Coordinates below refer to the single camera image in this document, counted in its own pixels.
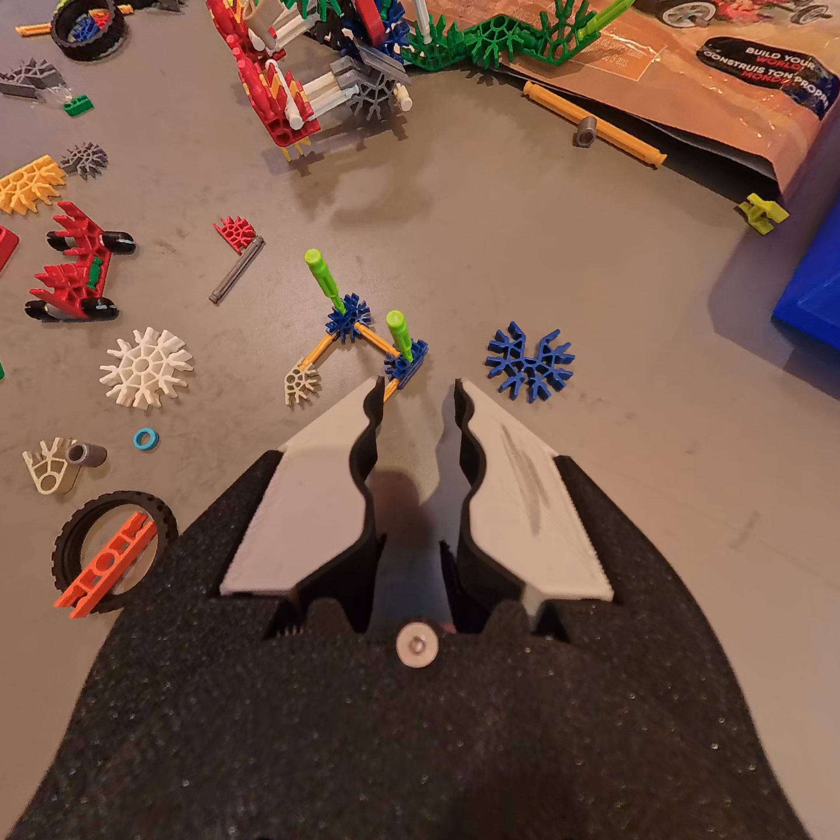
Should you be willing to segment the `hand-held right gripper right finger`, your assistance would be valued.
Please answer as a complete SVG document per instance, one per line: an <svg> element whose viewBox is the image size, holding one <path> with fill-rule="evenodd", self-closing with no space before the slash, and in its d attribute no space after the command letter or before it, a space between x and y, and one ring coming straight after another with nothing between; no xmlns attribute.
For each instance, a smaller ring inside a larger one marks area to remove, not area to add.
<svg viewBox="0 0 840 840"><path fill-rule="evenodd" d="M457 551L441 549L452 629L478 634L511 600L532 632L562 635L560 602L613 602L558 453L468 380L455 383L455 419L469 492Z"/></svg>

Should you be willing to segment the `blue and yellow rod assembly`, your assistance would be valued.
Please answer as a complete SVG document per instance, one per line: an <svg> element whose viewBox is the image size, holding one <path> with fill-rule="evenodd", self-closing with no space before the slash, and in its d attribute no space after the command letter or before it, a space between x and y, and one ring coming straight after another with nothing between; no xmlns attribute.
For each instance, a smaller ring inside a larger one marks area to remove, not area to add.
<svg viewBox="0 0 840 840"><path fill-rule="evenodd" d="M386 340L371 329L371 310L359 295L353 293L341 295L321 251L310 248L304 259L311 274L318 282L324 295L331 300L332 310L325 325L325 335L316 347L287 373L285 378L285 402L288 406L308 400L310 393L320 383L320 374L316 362L335 340L345 343L364 340L383 352L385 356L385 376L387 384L383 401L410 381L426 359L429 347L420 339L410 336L405 316L401 311L389 311L385 317L387 328L392 336Z"/></svg>

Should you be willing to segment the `orange ladder connector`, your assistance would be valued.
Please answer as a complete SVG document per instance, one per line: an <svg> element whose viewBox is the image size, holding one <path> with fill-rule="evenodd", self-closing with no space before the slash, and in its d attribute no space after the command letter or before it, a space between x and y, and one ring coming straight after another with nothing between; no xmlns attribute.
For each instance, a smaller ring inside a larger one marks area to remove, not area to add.
<svg viewBox="0 0 840 840"><path fill-rule="evenodd" d="M154 520L135 512L54 603L72 607L70 618L88 616L148 547L157 533Z"/></svg>

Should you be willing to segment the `white snowflake connector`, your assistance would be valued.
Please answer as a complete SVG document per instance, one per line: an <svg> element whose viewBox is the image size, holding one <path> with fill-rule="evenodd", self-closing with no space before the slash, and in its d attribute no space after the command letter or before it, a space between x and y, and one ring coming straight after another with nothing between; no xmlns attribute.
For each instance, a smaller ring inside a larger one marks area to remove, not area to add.
<svg viewBox="0 0 840 840"><path fill-rule="evenodd" d="M184 350L185 342L169 331L152 328L144 333L135 330L133 337L136 345L119 339L118 349L108 350L119 362L100 368L106 373L100 383L110 386L106 396L118 405L143 410L160 406L160 393L176 398L175 388L186 382L174 373L193 370L189 364L193 356Z"/></svg>

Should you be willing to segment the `black rubber tyre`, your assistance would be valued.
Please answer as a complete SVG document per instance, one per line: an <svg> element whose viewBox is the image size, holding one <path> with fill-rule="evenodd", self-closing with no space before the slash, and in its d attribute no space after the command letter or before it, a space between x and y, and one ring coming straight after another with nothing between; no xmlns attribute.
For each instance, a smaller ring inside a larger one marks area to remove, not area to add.
<svg viewBox="0 0 840 840"><path fill-rule="evenodd" d="M152 539L156 540L153 561L157 561L167 546L176 540L178 531L174 514L157 497L135 490L119 490L91 500L72 516L56 540L52 556L52 572L56 588L61 595L70 582L88 565L88 563L81 564L81 550L89 531L107 512L127 506L134 506L137 508L136 512L148 514L156 524L157 533ZM105 596L103 603L96 606L91 613L108 613L118 610L144 591L143 582L120 593L113 592L116 586Z"/></svg>
<svg viewBox="0 0 840 840"><path fill-rule="evenodd" d="M90 35L75 36L72 30L80 18L93 9L102 9L107 15L104 28L92 24ZM113 1L67 1L53 13L50 36L56 46L71 60L89 62L99 60L119 49L128 34L124 15Z"/></svg>

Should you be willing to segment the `beige connector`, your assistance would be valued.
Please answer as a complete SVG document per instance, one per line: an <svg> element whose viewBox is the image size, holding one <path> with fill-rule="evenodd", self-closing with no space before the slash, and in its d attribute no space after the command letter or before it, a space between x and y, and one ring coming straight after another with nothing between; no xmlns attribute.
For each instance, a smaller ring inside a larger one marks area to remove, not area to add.
<svg viewBox="0 0 840 840"><path fill-rule="evenodd" d="M39 452L22 453L28 473L41 496L66 494L75 483L78 467L69 465L67 451L76 440L55 437L51 443L39 442Z"/></svg>

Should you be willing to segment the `grey rod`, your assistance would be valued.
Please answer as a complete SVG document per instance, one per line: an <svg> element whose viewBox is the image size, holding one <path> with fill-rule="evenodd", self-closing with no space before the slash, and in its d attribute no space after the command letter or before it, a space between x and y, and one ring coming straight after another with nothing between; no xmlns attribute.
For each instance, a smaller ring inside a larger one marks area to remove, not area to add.
<svg viewBox="0 0 840 840"><path fill-rule="evenodd" d="M210 302L218 305L230 292L231 288L238 281L238 279L245 273L247 268L253 263L259 252L263 249L265 240L261 235L257 235L250 244L245 248L245 251L235 262L231 270L226 274L225 278L213 290L209 296Z"/></svg>

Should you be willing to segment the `small red connector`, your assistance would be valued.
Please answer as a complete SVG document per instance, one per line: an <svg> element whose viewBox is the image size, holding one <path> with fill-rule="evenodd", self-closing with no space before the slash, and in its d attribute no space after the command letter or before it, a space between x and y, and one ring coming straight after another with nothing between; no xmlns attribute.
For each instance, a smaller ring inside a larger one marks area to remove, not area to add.
<svg viewBox="0 0 840 840"><path fill-rule="evenodd" d="M218 223L213 224L213 227L238 256L244 254L257 236L253 225L240 216L223 217Z"/></svg>

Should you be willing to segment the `red assembly with black wheels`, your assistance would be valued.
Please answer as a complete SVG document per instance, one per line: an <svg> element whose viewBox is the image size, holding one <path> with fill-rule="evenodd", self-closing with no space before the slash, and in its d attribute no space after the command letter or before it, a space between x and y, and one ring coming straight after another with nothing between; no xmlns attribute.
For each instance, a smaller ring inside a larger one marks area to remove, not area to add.
<svg viewBox="0 0 840 840"><path fill-rule="evenodd" d="M44 287L32 289L34 300L25 303L25 313L41 322L110 321L119 309L104 295L111 257L131 255L136 250L133 237L125 232L104 230L77 205L60 201L63 215L54 217L63 229L49 231L51 248L71 262L46 266L37 274Z"/></svg>

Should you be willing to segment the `blue plastic lid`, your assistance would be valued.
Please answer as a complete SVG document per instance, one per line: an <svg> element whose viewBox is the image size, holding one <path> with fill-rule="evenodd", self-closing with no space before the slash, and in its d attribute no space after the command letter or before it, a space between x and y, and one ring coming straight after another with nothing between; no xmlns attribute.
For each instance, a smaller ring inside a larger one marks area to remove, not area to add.
<svg viewBox="0 0 840 840"><path fill-rule="evenodd" d="M839 398L839 199L827 212L772 321L791 342L784 369Z"/></svg>

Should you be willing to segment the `yellow-green clip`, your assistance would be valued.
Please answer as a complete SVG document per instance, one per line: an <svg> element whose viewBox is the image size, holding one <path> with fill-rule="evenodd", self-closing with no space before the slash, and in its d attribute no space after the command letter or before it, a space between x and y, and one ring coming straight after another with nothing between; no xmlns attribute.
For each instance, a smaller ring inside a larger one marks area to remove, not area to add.
<svg viewBox="0 0 840 840"><path fill-rule="evenodd" d="M738 205L748 225L762 236L771 233L778 224L790 217L788 211L775 201L765 200L757 193L748 194Z"/></svg>

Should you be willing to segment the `long yellow rod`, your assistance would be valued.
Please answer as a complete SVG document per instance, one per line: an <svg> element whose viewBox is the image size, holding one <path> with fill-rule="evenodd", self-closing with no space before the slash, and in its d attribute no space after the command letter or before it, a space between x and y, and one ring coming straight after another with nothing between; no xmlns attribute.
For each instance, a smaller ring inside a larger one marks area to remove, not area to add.
<svg viewBox="0 0 840 840"><path fill-rule="evenodd" d="M583 117L593 115L531 80L525 82L523 93L530 100L567 119L576 127ZM649 143L641 141L603 119L597 118L597 123L597 139L608 142L646 165L659 167L666 161L667 155Z"/></svg>

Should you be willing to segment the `multicolour toy model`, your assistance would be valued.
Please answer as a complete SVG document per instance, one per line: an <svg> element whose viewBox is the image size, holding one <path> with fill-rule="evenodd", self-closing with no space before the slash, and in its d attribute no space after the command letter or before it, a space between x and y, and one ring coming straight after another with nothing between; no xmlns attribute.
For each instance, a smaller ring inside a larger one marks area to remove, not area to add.
<svg viewBox="0 0 840 840"><path fill-rule="evenodd" d="M207 1L230 48L250 104L286 158L321 130L319 119L347 106L367 120L410 111L410 26L401 2ZM309 35L339 53L324 75L301 83L281 65L286 47Z"/></svg>

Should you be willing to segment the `small grey snowflake connector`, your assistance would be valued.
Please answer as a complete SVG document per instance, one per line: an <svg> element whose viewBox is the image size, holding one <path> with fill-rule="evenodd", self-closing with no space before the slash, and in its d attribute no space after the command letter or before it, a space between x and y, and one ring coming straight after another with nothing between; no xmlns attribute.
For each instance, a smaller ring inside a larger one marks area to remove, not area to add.
<svg viewBox="0 0 840 840"><path fill-rule="evenodd" d="M87 181L97 178L109 165L106 151L97 143L85 142L68 150L60 159L59 166L67 174L76 174Z"/></svg>

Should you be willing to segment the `yellow fan connector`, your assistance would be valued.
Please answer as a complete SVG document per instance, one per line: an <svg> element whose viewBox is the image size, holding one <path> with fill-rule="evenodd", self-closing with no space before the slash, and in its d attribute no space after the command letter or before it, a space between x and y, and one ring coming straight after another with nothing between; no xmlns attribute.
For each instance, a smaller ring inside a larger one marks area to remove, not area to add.
<svg viewBox="0 0 840 840"><path fill-rule="evenodd" d="M50 205L50 198L64 186L67 174L45 154L1 179L1 210L6 214L37 213L37 201Z"/></svg>

